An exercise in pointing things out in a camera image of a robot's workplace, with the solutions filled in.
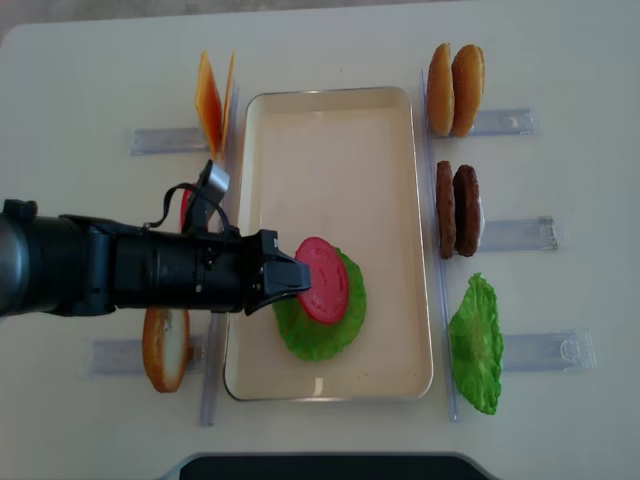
orange cheese slice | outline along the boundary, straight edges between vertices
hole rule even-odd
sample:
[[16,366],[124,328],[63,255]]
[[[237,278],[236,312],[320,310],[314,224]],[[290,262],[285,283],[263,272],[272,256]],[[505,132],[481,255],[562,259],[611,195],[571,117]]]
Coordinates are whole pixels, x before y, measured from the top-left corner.
[[236,52],[231,53],[231,64],[227,76],[227,93],[224,99],[224,118],[222,120],[222,160],[227,151],[227,137],[229,132],[229,115],[231,110],[231,95],[233,95],[233,71],[236,66]]
[[202,52],[202,57],[200,57],[195,105],[211,149],[211,155],[216,158],[221,151],[222,105],[207,52]]

red tomato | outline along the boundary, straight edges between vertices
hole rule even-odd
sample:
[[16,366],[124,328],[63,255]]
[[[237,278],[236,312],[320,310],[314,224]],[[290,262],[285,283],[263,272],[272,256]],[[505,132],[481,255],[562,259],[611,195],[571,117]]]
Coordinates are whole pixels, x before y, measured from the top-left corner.
[[187,205],[189,205],[189,199],[191,198],[191,192],[189,190],[185,190],[182,194],[182,203],[180,204],[180,230],[184,226],[184,217],[187,214]]
[[320,323],[342,320],[349,302],[349,277],[336,249],[321,238],[310,237],[298,248],[296,260],[311,268],[311,288],[298,295],[305,312]]

green lettuce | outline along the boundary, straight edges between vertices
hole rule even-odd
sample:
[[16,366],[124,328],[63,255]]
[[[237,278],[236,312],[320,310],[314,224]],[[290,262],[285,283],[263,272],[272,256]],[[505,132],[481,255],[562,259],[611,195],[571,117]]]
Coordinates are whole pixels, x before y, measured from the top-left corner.
[[502,391],[502,354],[498,301],[491,285],[476,273],[449,324],[453,378],[458,390],[482,413],[494,415]]
[[360,267],[336,248],[349,277],[349,302],[342,320],[333,325],[318,323],[307,315],[297,298],[273,304],[278,330],[287,348],[308,362],[327,360],[349,345],[360,332],[367,313],[367,292]]

white tray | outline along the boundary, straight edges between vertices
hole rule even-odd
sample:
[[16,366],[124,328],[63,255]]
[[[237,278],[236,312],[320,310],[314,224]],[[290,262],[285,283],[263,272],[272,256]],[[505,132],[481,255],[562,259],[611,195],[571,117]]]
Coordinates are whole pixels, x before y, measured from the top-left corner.
[[319,236],[362,270],[354,342],[298,360],[273,309],[232,315],[224,379],[238,400],[419,398],[433,376],[411,103],[399,88],[261,95],[247,109],[238,225],[294,255]]

table surface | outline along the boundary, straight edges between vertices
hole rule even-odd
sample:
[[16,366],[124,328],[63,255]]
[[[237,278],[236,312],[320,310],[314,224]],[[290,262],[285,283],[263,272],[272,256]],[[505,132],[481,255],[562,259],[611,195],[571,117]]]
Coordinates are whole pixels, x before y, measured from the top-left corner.
[[[496,416],[461,402],[462,421],[450,423],[431,294],[435,376],[421,400],[238,403],[222,391],[216,425],[202,428],[200,374],[174,395],[157,394],[144,376],[87,374],[90,341],[139,338],[141,312],[11,317],[0,325],[0,477],[152,478],[206,453],[389,451],[456,452],[503,478],[636,478],[640,227],[629,220],[640,200],[639,14],[632,2],[455,2],[10,32],[0,48],[2,198],[37,200],[44,215],[138,225],[159,217],[164,191],[196,178],[206,160],[128,153],[133,128],[197,124],[202,49],[216,72],[236,50],[240,111],[262,92],[396,85],[413,102],[418,132],[420,70],[436,46],[479,44],[483,108],[534,107],[542,130],[444,141],[437,159],[476,166],[489,219],[552,214],[570,242],[557,253],[452,261],[450,303],[482,271],[498,291],[504,333],[587,327],[599,365],[505,374]],[[433,281],[429,261],[427,272]],[[208,314],[193,318],[203,332]]]

